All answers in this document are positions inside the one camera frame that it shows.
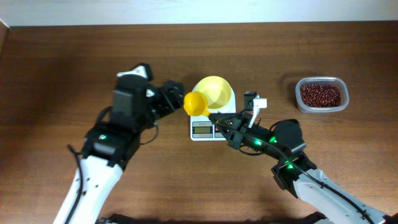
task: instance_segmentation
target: white wall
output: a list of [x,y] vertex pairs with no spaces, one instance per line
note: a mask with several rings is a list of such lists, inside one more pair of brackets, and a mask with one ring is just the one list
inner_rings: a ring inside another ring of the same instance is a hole
[[398,0],[0,0],[9,26],[397,20]]

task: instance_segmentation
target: white scale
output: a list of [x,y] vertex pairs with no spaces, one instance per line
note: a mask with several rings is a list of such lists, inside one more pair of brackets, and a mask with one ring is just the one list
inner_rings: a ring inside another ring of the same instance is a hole
[[[229,99],[227,105],[224,107],[214,110],[208,109],[210,113],[236,113],[235,105],[235,93],[231,89],[231,98]],[[225,141],[223,135],[214,127],[214,124],[204,115],[201,116],[191,116],[191,128],[190,135],[193,141]]]

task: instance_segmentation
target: robotic arm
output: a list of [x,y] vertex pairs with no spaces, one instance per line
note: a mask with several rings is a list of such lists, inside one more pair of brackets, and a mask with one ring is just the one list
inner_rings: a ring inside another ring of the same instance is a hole
[[[54,224],[94,223],[129,160],[140,145],[146,144],[140,143],[141,132],[153,127],[159,131],[155,121],[183,104],[183,85],[167,81],[163,87],[153,87],[149,84],[153,76],[148,64],[141,63],[118,77],[113,106],[99,114],[81,152],[68,146],[78,170]],[[108,113],[109,121],[104,121]]]
[[264,100],[256,92],[246,92],[245,110],[210,114],[209,119],[228,141],[228,146],[241,152],[241,148],[247,146],[258,152],[249,155],[265,154],[277,159],[272,173],[279,187],[313,205],[329,218],[316,223],[384,223],[385,213],[345,192],[310,161],[303,151],[305,142],[297,120],[279,121],[269,129],[259,123],[253,125],[259,107],[266,106],[266,103],[261,103]]

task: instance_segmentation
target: rectangular container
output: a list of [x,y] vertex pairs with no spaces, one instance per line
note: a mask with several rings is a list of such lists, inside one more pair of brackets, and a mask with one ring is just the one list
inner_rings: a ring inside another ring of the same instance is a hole
[[[316,108],[310,107],[303,103],[300,94],[300,86],[302,85],[332,85],[337,87],[340,92],[341,104],[336,107],[329,108]],[[329,113],[336,112],[345,109],[349,103],[349,96],[346,84],[339,78],[336,77],[308,77],[300,80],[296,85],[296,100],[297,107],[303,113]]]

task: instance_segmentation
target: wooden tabletop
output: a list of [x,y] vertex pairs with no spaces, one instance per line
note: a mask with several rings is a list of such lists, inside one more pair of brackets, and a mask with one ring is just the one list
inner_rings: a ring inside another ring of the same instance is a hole
[[[398,22],[11,27],[0,61],[0,222],[52,223],[97,114],[112,103],[116,73],[152,66],[154,85],[186,90],[209,75],[236,94],[268,99],[259,118],[300,121],[305,152],[365,203],[398,211]],[[304,114],[295,85],[339,77],[350,103]],[[193,142],[184,110],[159,121],[159,137],[130,160],[100,216],[193,221],[299,218],[316,211],[271,174],[276,161],[225,142]],[[142,139],[150,139],[148,130]]]

